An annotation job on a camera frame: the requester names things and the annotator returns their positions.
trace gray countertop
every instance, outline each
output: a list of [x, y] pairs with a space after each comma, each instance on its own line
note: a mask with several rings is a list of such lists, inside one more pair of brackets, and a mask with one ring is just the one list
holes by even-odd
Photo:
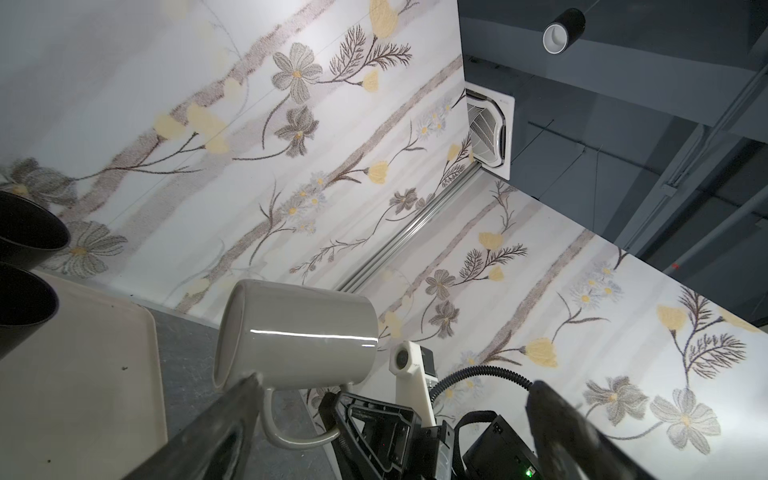
[[[155, 318], [163, 375], [168, 438], [173, 437], [220, 395], [214, 391], [211, 372], [218, 330], [150, 310]], [[295, 436], [314, 436], [312, 419], [297, 391], [277, 392], [273, 414], [276, 424]], [[248, 480], [333, 479], [323, 449], [301, 452], [272, 446], [257, 426], [245, 477]]]

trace gray ceramic mug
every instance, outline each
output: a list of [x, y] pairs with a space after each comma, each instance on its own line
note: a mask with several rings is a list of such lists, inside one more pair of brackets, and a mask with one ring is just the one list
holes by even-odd
[[284, 435], [272, 418], [275, 390], [362, 382], [378, 345], [376, 311], [364, 296], [285, 283], [237, 282], [221, 320], [214, 386], [229, 389], [256, 374], [262, 388], [261, 423], [284, 449], [310, 449], [339, 435], [313, 439]]

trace floral wall panel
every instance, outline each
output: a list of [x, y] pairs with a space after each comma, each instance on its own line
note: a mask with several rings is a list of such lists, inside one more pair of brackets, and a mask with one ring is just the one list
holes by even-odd
[[[389, 349], [410, 339], [432, 349], [441, 378], [489, 364], [543, 379], [657, 478], [757, 478], [766, 467], [768, 336], [488, 174], [362, 294], [380, 331], [364, 396], [394, 401]], [[317, 398], [306, 395], [313, 413]], [[495, 410], [533, 448], [526, 399], [475, 377], [435, 412], [455, 424]], [[465, 448], [481, 431], [467, 429]]]
[[218, 322], [240, 278], [333, 288], [471, 160], [452, 0], [72, 11], [2, 94], [0, 188], [74, 234], [50, 270]]

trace black strap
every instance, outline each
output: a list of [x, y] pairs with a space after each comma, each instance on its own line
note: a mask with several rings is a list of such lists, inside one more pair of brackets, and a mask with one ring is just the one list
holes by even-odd
[[453, 476], [458, 480], [468, 480], [466, 471], [464, 470], [464, 462], [462, 462], [462, 452], [458, 446], [458, 431], [464, 425], [470, 423], [490, 423], [493, 422], [496, 417], [496, 412], [492, 410], [477, 410], [467, 413], [461, 420], [453, 427]]

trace beige tray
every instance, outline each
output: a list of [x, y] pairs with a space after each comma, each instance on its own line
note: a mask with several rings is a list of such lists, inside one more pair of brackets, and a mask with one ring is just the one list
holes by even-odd
[[167, 442], [154, 318], [37, 274], [60, 306], [0, 360], [0, 476], [122, 478]]

